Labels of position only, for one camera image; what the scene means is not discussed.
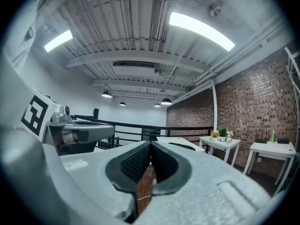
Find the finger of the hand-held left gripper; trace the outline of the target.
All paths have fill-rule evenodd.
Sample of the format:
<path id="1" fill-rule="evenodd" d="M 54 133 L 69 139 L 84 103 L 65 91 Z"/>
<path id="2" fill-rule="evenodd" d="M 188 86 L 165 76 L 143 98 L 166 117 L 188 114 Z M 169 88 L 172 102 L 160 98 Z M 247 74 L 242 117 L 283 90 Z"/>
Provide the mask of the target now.
<path id="1" fill-rule="evenodd" d="M 70 130 L 78 134 L 79 140 L 101 140 L 115 132 L 113 125 L 91 121 L 74 121 L 70 124 Z"/>

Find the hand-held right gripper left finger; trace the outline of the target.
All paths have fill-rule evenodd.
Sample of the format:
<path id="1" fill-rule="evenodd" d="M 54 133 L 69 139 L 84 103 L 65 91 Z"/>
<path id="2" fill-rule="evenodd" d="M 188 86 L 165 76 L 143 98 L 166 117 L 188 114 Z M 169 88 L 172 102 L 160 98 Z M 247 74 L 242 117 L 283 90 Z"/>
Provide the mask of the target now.
<path id="1" fill-rule="evenodd" d="M 60 157 L 79 188 L 112 216 L 137 218 L 137 184 L 150 163 L 150 142 Z"/>

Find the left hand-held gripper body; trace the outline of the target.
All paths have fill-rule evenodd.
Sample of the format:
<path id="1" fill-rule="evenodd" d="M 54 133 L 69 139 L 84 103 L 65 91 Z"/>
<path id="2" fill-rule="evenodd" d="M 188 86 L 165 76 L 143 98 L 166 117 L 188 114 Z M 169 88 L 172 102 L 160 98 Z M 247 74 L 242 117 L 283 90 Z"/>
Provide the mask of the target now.
<path id="1" fill-rule="evenodd" d="M 42 144 L 54 146 L 59 155 L 71 154 L 71 143 L 63 140 L 64 128 L 71 122 L 68 106 L 60 105 L 31 87 L 33 97 L 21 119 L 21 126 Z"/>

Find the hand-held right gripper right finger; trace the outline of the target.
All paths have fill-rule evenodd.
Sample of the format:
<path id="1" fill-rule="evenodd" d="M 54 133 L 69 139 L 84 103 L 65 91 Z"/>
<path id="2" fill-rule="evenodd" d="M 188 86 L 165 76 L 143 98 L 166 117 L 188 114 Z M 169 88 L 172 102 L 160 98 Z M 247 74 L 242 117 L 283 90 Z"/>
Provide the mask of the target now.
<path id="1" fill-rule="evenodd" d="M 177 170 L 153 188 L 140 225 L 260 225 L 270 215 L 269 194 L 232 166 L 176 145 L 159 146 Z"/>

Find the person's left hand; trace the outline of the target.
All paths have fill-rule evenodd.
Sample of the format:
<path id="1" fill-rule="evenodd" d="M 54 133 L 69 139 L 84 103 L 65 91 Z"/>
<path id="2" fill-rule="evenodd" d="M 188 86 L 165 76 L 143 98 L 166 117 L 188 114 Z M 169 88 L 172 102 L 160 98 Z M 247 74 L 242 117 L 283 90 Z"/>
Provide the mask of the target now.
<path id="1" fill-rule="evenodd" d="M 65 131 L 58 135 L 57 147 L 61 150 L 71 144 L 80 143 L 80 132 L 79 130 Z"/>

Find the black metal railing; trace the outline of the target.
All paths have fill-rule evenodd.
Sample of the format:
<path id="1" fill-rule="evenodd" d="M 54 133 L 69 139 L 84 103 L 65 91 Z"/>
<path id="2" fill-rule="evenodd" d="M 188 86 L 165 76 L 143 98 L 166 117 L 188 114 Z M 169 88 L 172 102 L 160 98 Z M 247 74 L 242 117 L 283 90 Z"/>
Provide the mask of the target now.
<path id="1" fill-rule="evenodd" d="M 115 129 L 113 135 L 100 139 L 98 148 L 111 149 L 121 146 L 121 142 L 157 141 L 162 137 L 192 137 L 191 143 L 199 143 L 201 136 L 210 135 L 213 127 L 162 127 L 151 125 L 138 125 L 131 123 L 113 122 L 96 119 L 93 116 L 74 115 L 75 120 L 97 122 L 112 125 Z"/>

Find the white flower table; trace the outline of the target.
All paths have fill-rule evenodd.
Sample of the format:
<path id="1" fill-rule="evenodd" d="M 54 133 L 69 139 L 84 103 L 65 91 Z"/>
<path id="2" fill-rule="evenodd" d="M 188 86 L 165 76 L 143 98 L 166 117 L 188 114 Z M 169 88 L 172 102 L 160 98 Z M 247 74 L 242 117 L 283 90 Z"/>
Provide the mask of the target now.
<path id="1" fill-rule="evenodd" d="M 234 166 L 238 154 L 238 150 L 240 147 L 240 140 L 232 139 L 230 142 L 225 140 L 222 142 L 217 138 L 213 138 L 211 136 L 202 136 L 200 137 L 199 146 L 202 147 L 204 145 L 208 145 L 209 147 L 209 154 L 213 155 L 215 150 L 222 150 L 225 151 L 224 162 L 227 163 L 229 154 L 231 150 L 235 149 L 234 156 L 231 162 L 231 166 Z"/>

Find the white ceiling air conditioner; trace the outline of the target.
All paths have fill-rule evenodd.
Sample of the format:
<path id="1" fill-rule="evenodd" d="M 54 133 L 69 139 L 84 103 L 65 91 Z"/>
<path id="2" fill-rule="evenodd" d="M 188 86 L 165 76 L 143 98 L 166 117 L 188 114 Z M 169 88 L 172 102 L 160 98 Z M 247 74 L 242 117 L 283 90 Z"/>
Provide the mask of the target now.
<path id="1" fill-rule="evenodd" d="M 139 61 L 116 61 L 112 69 L 116 75 L 136 77 L 136 78 L 154 78 L 156 77 L 155 63 Z"/>

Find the white router table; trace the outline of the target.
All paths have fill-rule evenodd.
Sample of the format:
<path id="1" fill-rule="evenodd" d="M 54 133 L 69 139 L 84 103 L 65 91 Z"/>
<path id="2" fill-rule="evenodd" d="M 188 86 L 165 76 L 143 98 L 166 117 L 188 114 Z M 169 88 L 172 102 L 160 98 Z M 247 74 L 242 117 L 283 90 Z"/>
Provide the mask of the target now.
<path id="1" fill-rule="evenodd" d="M 277 195 L 281 191 L 296 157 L 296 150 L 293 144 L 291 142 L 282 144 L 271 141 L 268 141 L 267 143 L 253 143 L 250 147 L 250 153 L 243 174 L 250 174 L 256 156 L 283 160 L 284 165 L 275 182 L 275 185 L 278 183 L 279 185 L 273 195 Z"/>

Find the black router with antennas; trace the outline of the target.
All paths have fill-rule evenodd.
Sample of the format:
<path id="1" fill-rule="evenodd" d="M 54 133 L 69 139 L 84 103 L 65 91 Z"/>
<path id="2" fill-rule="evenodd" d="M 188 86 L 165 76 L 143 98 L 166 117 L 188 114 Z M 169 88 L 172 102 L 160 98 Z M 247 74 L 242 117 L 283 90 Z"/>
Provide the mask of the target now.
<path id="1" fill-rule="evenodd" d="M 255 131 L 255 142 L 256 143 L 267 143 L 270 138 L 270 131 L 263 129 L 256 129 Z"/>

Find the rectangular ceiling light panel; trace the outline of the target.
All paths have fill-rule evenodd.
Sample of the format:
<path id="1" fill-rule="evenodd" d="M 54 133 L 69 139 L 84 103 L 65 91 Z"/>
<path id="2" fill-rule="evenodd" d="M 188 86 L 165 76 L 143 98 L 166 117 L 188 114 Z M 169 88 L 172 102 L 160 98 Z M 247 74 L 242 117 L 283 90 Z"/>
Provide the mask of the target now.
<path id="1" fill-rule="evenodd" d="M 228 52 L 235 47 L 235 43 L 231 41 L 228 37 L 226 37 L 224 34 L 219 32 L 215 28 L 201 22 L 200 20 L 197 20 L 190 16 L 180 14 L 177 12 L 172 12 L 169 24 L 197 33 L 200 36 L 203 36 L 218 44 Z"/>
<path id="2" fill-rule="evenodd" d="M 50 42 L 48 42 L 45 46 L 44 49 L 47 52 L 50 52 L 57 46 L 60 46 L 61 44 L 71 40 L 73 38 L 71 30 L 67 30 L 60 35 L 56 36 L 54 39 L 52 39 Z"/>

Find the white shelf rack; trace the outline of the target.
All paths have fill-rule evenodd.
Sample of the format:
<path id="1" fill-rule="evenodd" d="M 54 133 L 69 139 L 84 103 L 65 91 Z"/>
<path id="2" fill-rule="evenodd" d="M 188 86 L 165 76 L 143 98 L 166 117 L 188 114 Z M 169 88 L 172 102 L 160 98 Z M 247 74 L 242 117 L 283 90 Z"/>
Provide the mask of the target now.
<path id="1" fill-rule="evenodd" d="M 300 49 L 293 52 L 286 46 L 285 52 L 288 55 L 286 69 L 293 85 L 296 102 L 300 104 Z"/>

